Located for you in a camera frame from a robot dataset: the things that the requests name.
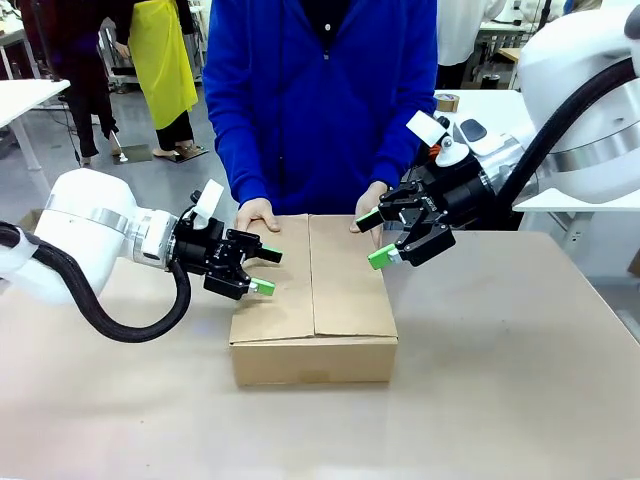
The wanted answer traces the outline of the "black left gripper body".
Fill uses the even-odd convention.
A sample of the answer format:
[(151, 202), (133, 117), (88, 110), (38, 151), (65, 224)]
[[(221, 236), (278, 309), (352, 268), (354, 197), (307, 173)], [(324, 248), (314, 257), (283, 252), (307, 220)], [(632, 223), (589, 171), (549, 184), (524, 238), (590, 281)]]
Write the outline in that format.
[(202, 229), (192, 219), (181, 219), (173, 231), (173, 260), (187, 272), (232, 278), (241, 270), (241, 261), (250, 249), (250, 235), (209, 219)]

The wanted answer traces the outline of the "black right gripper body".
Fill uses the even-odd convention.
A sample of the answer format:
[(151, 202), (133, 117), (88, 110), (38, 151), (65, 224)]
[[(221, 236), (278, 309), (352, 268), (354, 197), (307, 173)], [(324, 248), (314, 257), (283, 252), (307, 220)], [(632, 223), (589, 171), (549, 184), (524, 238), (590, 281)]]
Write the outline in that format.
[(476, 157), (449, 167), (420, 157), (403, 180), (420, 185), (418, 206), (399, 214), (404, 228), (433, 214), (452, 229), (495, 229), (495, 192)]

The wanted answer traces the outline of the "person's left hand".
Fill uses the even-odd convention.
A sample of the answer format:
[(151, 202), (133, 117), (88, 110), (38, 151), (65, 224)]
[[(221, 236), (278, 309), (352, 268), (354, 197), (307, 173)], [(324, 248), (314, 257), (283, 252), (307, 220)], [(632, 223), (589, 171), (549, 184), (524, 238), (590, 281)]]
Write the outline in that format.
[[(355, 214), (350, 226), (351, 233), (360, 233), (356, 221), (368, 214), (372, 209), (378, 206), (380, 197), (388, 191), (388, 186), (381, 181), (373, 182), (368, 189), (360, 196), (356, 203)], [(371, 238), (376, 249), (382, 246), (383, 226), (378, 225), (370, 230)]]

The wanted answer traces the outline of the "person's right hand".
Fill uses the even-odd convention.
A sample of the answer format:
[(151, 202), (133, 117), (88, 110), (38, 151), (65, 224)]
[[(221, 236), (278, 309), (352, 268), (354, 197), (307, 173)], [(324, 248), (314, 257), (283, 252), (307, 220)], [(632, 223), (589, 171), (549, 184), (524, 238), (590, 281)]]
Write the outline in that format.
[(255, 198), (244, 202), (238, 209), (234, 228), (247, 231), (254, 221), (262, 221), (271, 232), (280, 231), (280, 225), (273, 213), (272, 205), (266, 198)]

